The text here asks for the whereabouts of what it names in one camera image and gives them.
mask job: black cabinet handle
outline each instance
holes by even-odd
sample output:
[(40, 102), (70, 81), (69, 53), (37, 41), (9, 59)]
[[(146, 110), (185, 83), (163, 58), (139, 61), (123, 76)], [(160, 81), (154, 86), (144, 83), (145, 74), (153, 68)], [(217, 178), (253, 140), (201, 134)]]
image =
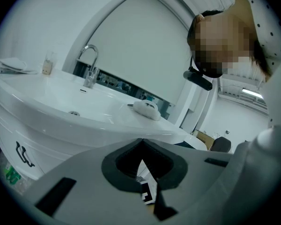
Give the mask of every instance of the black cabinet handle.
[(16, 142), (16, 143), (17, 143), (17, 147), (15, 148), (15, 150), (17, 151), (17, 154), (19, 155), (19, 157), (20, 157), (20, 159), (22, 160), (22, 162), (23, 162), (23, 163), (26, 163), (26, 161), (21, 157), (21, 154), (19, 153), (19, 147), (20, 147), (20, 145), (19, 145), (18, 142)]
[(33, 163), (29, 163), (29, 161), (26, 159), (26, 157), (25, 157), (25, 155), (24, 155), (24, 152), (26, 152), (26, 149), (22, 146), (22, 156), (23, 156), (23, 158), (24, 158), (24, 160), (25, 160), (25, 163), (27, 163), (27, 165), (28, 165), (29, 167), (35, 167)]

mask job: chrome faucet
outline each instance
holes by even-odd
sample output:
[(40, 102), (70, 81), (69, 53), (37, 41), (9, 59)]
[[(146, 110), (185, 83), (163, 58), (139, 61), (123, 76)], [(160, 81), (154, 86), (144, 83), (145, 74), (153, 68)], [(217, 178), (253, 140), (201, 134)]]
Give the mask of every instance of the chrome faucet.
[(98, 57), (99, 57), (99, 51), (98, 51), (98, 49), (95, 45), (89, 44), (89, 45), (86, 45), (84, 48), (82, 48), (81, 55), (86, 50), (88, 50), (89, 48), (91, 48), (95, 51), (95, 59), (94, 59), (93, 64), (91, 65), (90, 69), (88, 70), (88, 73), (87, 73), (86, 78), (84, 80), (84, 86), (87, 87), (87, 88), (92, 88), (94, 86), (94, 84), (96, 83), (98, 74), (100, 72), (100, 69), (95, 67), (96, 63), (97, 63), (97, 60), (98, 60)]

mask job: black office chair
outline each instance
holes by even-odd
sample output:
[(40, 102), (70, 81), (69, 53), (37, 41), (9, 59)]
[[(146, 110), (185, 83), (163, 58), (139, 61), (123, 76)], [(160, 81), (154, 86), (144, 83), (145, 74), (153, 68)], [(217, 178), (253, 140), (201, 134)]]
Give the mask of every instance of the black office chair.
[(210, 151), (216, 152), (229, 152), (231, 149), (231, 141), (225, 137), (219, 137), (215, 139), (212, 144)]

